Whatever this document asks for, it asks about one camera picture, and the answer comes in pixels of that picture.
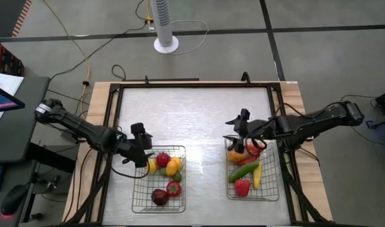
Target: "plastic vegetable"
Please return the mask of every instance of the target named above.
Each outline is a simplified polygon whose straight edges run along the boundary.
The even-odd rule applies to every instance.
[[[235,149],[231,150],[228,152],[228,161],[233,161],[233,162],[240,162],[248,158],[250,154],[244,150],[242,154],[238,153],[235,151]]]
[[[166,153],[160,153],[156,157],[156,163],[160,167],[166,167],[170,161],[170,156]]]
[[[260,151],[255,147],[254,144],[248,144],[246,146],[246,149],[248,149],[251,154],[257,154],[257,153],[261,153],[262,151],[264,151],[265,145],[263,143],[258,143],[258,146],[261,148]]]
[[[253,187],[255,189],[260,188],[262,173],[263,173],[263,164],[260,163],[260,165],[253,171]]]
[[[173,176],[173,180],[176,182],[180,182],[182,179],[182,175],[180,172],[177,171],[177,173]]]
[[[149,159],[149,173],[156,173],[156,171],[157,171],[156,160]]]
[[[250,181],[248,180],[236,180],[235,191],[238,196],[245,197],[250,191]]]
[[[177,170],[181,170],[181,168],[182,168],[182,161],[181,161],[181,159],[180,158],[177,158],[177,157],[173,157],[172,159],[171,159],[171,161],[176,161],[177,162],[177,165],[178,165],[178,168],[177,168]]]
[[[169,163],[167,163],[167,166],[166,166],[166,175],[168,177],[173,177],[175,175],[175,173],[177,173],[177,169],[178,169],[179,165],[177,164],[176,161],[170,161]]]
[[[166,187],[166,192],[171,197],[178,196],[181,193],[181,185],[178,182],[169,182]]]
[[[167,177],[167,174],[166,174],[166,168],[160,168],[160,169],[159,169],[159,172],[160,172],[160,174],[161,174],[163,177]]]
[[[228,178],[229,183],[233,183],[236,180],[244,177],[246,174],[253,172],[259,166],[258,161],[250,162],[244,166],[240,166],[235,169]]]
[[[238,165],[239,166],[246,165],[252,161],[256,161],[258,157],[260,157],[259,153],[256,156],[250,155],[250,157],[246,158],[245,160],[238,162]]]
[[[164,206],[166,205],[167,201],[169,200],[169,195],[166,191],[162,189],[155,189],[152,192],[152,195],[150,196],[152,201],[158,205],[158,206]]]

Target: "fruit basket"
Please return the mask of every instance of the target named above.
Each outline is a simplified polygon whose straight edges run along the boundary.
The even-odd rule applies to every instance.
[[[225,140],[226,150],[226,195],[232,200],[244,200],[244,201],[277,201],[279,199],[278,182],[276,175],[276,161],[275,155],[278,152],[275,141],[267,141],[267,148],[260,153],[260,157],[256,160],[263,165],[261,174],[260,188],[255,189],[253,187],[252,173],[248,173],[241,179],[250,181],[250,190],[247,197],[239,197],[235,192],[234,183],[228,182],[228,176],[235,169],[238,169],[239,165],[228,161],[228,146],[231,145],[229,140]]]
[[[134,191],[132,201],[132,211],[135,213],[181,213],[186,209],[186,148],[183,146],[154,146],[150,150],[145,151],[153,153],[150,158],[156,159],[160,153],[166,153],[171,158],[177,157],[182,161],[182,168],[179,170],[182,179],[181,193],[177,197],[169,197],[169,201],[164,206],[158,206],[153,203],[151,194],[155,189],[166,191],[166,186],[173,181],[170,177],[164,177],[160,174],[160,170],[156,173],[149,173],[142,179],[134,180]],[[146,168],[136,168],[135,176],[140,177],[146,173]]]

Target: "yellow cable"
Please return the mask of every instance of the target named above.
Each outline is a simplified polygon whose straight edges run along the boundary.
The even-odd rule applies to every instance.
[[[149,10],[150,0],[147,0],[146,3],[147,3],[146,9],[148,10],[148,17],[146,19],[152,21],[153,18],[150,16],[150,10]]]
[[[44,2],[44,4],[49,8],[49,10],[51,11],[51,13],[55,16],[56,20],[61,24],[62,28],[64,29],[66,35],[68,36],[68,38],[78,47],[78,49],[80,50],[80,52],[83,54],[83,57],[85,57],[85,59],[87,58],[86,57],[86,54],[83,52],[83,50],[80,48],[80,46],[71,38],[71,36],[69,35],[68,31],[66,30],[64,24],[62,23],[62,21],[59,19],[59,17],[55,14],[54,10],[48,5],[48,3],[45,1],[45,0],[42,0]],[[86,59],[86,63],[87,63],[87,78],[86,80],[87,81],[90,81],[90,65],[88,63],[88,59]],[[83,92],[82,92],[82,97],[81,97],[81,105],[80,105],[80,112],[81,112],[81,116],[86,119],[86,117],[83,115],[83,104],[84,104],[84,101],[85,101],[85,91],[86,91],[86,85],[83,85]]]

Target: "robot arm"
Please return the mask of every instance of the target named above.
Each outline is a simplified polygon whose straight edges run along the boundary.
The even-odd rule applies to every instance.
[[[225,136],[233,141],[236,152],[244,152],[245,139],[283,139],[289,150],[295,150],[310,137],[334,127],[357,126],[364,120],[364,115],[358,105],[352,102],[336,102],[320,111],[304,115],[286,115],[272,117],[268,121],[253,120],[247,122],[250,112],[242,109],[235,120],[226,122],[234,125],[234,131],[239,138]]]
[[[127,135],[118,130],[93,125],[69,113],[59,100],[45,100],[35,109],[34,113],[36,120],[41,124],[61,124],[76,135],[85,138],[94,150],[120,154],[125,158],[123,163],[133,161],[136,168],[145,167],[149,156],[152,155],[145,154],[145,149],[152,147],[152,136],[145,132],[142,123],[131,126],[131,133],[134,134],[135,139],[128,139]]]

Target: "wooden table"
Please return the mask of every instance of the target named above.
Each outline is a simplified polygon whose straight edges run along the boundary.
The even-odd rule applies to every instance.
[[[209,81],[209,82],[208,81],[190,81],[185,83],[220,83],[220,82],[221,81]],[[111,83],[143,84],[144,82],[96,82],[93,89],[90,106],[88,109],[88,115],[87,115],[88,122],[96,125],[103,124]],[[222,83],[236,83],[236,81],[222,81]],[[261,83],[280,83],[284,102],[291,104],[300,112],[305,113],[304,104],[302,102],[302,96],[299,90],[299,84],[297,82],[262,81]],[[112,125],[113,123],[115,107],[116,105],[112,105],[109,125]],[[286,108],[286,112],[287,114],[294,114],[293,110],[289,108]],[[314,150],[314,146],[312,143],[305,143],[302,145],[302,147],[310,151],[314,155],[316,155],[316,152]],[[65,218],[69,210],[70,212],[69,212],[68,219],[72,217],[72,215],[76,212],[76,207],[78,206],[77,205],[78,195],[80,195],[80,199],[79,199],[79,207],[80,207],[83,201],[86,199],[87,195],[90,193],[90,187],[92,184],[92,177],[93,177],[93,172],[95,168],[95,162],[97,159],[97,152],[91,152],[86,157],[85,165],[83,167],[83,172],[82,172],[81,191],[79,193],[81,163],[85,159],[85,156],[89,149],[90,149],[89,145],[85,143],[80,145],[80,149],[78,153],[78,161],[76,162],[76,178],[75,178],[74,184],[72,183],[69,189],[68,199],[66,201],[66,207],[65,207],[64,216],[62,217],[62,220]],[[297,161],[300,181],[302,184],[302,190],[304,191],[304,194],[312,202],[314,207],[321,213],[322,216],[324,216],[326,219],[332,220],[330,207],[326,196],[326,191],[324,189],[323,178],[321,176],[320,168],[319,168],[319,165],[317,164],[317,161],[315,161],[314,159],[310,158],[309,156],[301,152],[296,152],[296,161]],[[72,196],[74,196],[73,204],[72,204],[72,208],[70,209]],[[92,212],[92,221],[97,220],[97,212],[98,212],[98,207],[100,205],[99,204],[100,196],[101,195],[99,193],[96,196],[96,199],[94,202],[93,212]],[[295,209],[295,216],[296,216],[296,219],[300,221],[299,203],[296,198],[295,192],[293,191],[292,191],[292,197],[293,197],[293,204]]]

